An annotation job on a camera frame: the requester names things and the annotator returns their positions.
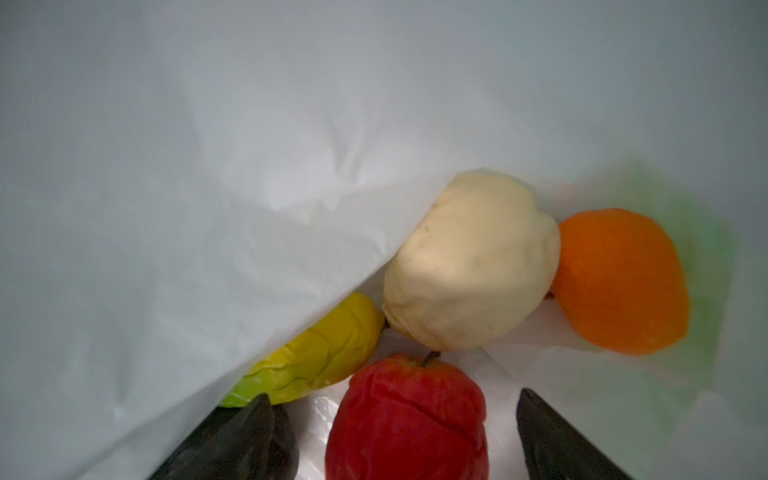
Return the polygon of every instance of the plastic bag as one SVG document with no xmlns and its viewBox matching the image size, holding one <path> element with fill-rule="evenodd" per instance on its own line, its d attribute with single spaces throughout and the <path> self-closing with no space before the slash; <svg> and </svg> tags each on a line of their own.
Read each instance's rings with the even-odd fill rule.
<svg viewBox="0 0 768 480">
<path fill-rule="evenodd" d="M 543 306 L 553 328 L 488 346 L 483 368 L 635 478 L 762 475 L 761 18 L 681 0 L 3 5 L 0 477 L 148 477 L 453 174 L 514 174 L 560 214 L 627 159 L 737 238 L 703 359 L 595 352 Z"/>
</svg>

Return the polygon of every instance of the red apple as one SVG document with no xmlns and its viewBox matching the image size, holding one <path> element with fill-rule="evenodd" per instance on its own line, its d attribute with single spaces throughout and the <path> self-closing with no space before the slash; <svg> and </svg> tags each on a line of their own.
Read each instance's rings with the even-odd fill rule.
<svg viewBox="0 0 768 480">
<path fill-rule="evenodd" d="M 326 480 L 487 480 L 484 421 L 485 397 L 464 372 L 397 353 L 349 381 Z"/>
</svg>

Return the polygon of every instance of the orange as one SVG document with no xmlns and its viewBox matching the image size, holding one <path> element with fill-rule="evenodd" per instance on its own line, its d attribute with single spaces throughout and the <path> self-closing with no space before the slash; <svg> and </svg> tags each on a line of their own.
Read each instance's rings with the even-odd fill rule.
<svg viewBox="0 0 768 480">
<path fill-rule="evenodd" d="M 552 293 L 588 342 L 647 355 L 685 337 L 690 303 L 669 236 L 652 219 L 611 208 L 560 224 Z"/>
</svg>

